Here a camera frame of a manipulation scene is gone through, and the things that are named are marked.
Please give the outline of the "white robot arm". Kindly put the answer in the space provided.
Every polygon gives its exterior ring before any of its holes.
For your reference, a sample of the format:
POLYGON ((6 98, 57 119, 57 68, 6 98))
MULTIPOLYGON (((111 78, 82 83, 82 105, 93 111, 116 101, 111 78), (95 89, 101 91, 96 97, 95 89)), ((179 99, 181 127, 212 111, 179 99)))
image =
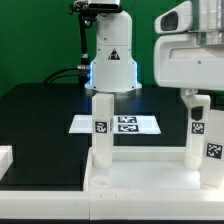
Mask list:
MULTIPOLYGON (((87 0, 96 14, 97 54, 88 86, 104 92, 139 88, 131 55, 132 21, 120 0, 87 0)), ((179 88, 190 117, 200 121, 210 109, 197 91, 224 91, 224 0, 185 0, 156 18, 154 78, 179 88)))

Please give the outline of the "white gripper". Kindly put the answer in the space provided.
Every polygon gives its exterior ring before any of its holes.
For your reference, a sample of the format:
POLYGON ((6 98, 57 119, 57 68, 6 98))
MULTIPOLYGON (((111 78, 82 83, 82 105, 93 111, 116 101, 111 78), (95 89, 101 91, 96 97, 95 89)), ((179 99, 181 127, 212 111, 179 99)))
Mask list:
POLYGON ((165 35, 154 48, 154 78, 180 96, 194 121, 203 118, 196 89, 224 91, 224 46, 200 46, 195 34, 165 35))

